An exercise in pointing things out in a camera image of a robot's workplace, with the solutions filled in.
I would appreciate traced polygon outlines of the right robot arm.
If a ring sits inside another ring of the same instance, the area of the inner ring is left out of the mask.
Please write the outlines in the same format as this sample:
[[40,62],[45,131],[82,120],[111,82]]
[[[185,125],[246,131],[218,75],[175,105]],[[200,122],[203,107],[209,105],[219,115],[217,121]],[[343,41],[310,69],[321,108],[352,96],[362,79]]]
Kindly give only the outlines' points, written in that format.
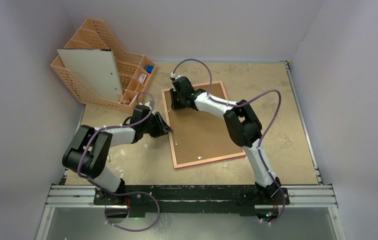
[[243,148],[253,169],[257,196],[265,204],[277,196],[284,197],[281,183],[261,147],[263,140],[262,124],[250,103],[228,101],[211,95],[204,89],[195,89],[190,80],[183,75],[171,74],[172,109],[194,109],[207,112],[225,121],[231,140]]

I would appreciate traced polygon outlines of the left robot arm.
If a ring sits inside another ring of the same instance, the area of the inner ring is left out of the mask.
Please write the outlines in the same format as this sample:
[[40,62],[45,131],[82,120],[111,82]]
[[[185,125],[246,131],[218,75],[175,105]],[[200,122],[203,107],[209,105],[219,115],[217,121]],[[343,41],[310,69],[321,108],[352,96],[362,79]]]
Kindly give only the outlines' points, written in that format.
[[125,182],[106,166],[110,148],[135,144],[144,135],[158,138],[171,132],[159,112],[138,105],[120,125],[101,128],[81,125],[63,155],[62,165],[101,188],[106,198],[118,205],[126,197]]

